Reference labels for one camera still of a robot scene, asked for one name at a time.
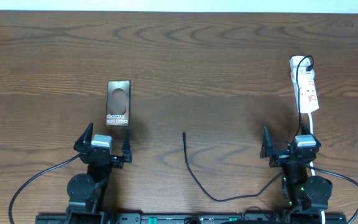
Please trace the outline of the Galaxy S25 Ultra smartphone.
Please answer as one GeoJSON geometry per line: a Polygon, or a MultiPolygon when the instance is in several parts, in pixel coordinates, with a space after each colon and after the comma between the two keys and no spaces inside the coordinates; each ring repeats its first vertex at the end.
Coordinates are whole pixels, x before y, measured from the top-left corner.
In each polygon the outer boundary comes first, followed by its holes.
{"type": "Polygon", "coordinates": [[[108,81],[106,126],[130,125],[131,81],[108,81]]]}

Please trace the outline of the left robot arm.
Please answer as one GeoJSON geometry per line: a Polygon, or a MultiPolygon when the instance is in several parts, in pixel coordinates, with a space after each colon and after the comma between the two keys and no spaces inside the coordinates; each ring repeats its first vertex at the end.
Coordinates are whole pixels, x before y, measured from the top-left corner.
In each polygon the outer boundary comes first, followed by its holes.
{"type": "Polygon", "coordinates": [[[120,156],[111,154],[111,136],[93,135],[93,123],[76,140],[73,149],[87,165],[87,172],[75,175],[67,185],[66,223],[116,223],[115,214],[103,207],[104,196],[112,170],[132,162],[129,136],[127,130],[120,156]]]}

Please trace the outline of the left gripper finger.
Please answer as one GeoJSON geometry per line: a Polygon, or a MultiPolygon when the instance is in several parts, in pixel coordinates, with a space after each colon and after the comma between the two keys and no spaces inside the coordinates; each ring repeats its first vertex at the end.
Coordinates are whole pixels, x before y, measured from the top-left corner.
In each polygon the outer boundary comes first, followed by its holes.
{"type": "Polygon", "coordinates": [[[93,136],[93,123],[90,123],[84,133],[75,141],[73,149],[77,152],[88,152],[93,136]]]}
{"type": "Polygon", "coordinates": [[[131,145],[130,145],[130,132],[127,129],[126,135],[124,138],[124,142],[121,148],[122,156],[124,159],[124,162],[131,163],[132,162],[132,152],[131,152],[131,145]]]}

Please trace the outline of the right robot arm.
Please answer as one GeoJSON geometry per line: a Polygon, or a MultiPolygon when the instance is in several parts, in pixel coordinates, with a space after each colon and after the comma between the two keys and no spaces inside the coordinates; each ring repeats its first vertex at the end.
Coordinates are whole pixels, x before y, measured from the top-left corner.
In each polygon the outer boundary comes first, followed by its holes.
{"type": "Polygon", "coordinates": [[[320,147],[321,143],[305,124],[301,125],[301,134],[282,150],[274,148],[267,128],[263,129],[260,157],[268,158],[270,167],[282,169],[283,191],[290,203],[282,215],[288,223],[326,223],[325,211],[332,194],[332,182],[308,173],[320,147]]]}

